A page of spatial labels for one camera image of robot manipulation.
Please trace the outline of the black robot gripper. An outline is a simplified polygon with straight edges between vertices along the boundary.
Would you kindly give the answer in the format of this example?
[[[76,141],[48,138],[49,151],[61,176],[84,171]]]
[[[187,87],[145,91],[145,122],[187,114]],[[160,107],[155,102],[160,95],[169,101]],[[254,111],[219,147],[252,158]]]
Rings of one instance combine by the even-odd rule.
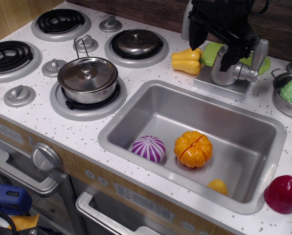
[[[208,34],[224,44],[220,71],[226,72],[244,57],[249,57],[259,41],[248,22],[254,14],[253,0],[192,0],[189,12],[189,45],[203,44]]]

